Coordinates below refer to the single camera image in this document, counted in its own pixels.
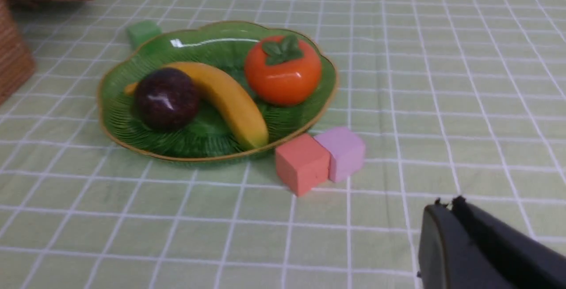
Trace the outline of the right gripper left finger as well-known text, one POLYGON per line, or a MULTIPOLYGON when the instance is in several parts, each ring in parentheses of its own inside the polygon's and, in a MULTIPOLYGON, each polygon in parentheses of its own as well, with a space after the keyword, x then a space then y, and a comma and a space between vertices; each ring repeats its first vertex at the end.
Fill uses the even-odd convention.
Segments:
POLYGON ((482 254, 448 204, 426 205, 418 249, 424 289, 515 289, 482 254))

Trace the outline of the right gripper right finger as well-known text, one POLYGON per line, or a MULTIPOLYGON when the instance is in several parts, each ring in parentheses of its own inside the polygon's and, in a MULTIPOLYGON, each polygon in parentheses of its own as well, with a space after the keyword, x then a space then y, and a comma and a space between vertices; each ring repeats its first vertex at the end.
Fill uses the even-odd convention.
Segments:
POLYGON ((497 272, 517 289, 563 289, 558 277, 511 244, 493 227, 478 219, 462 196, 451 201, 451 213, 463 225, 471 242, 497 272))

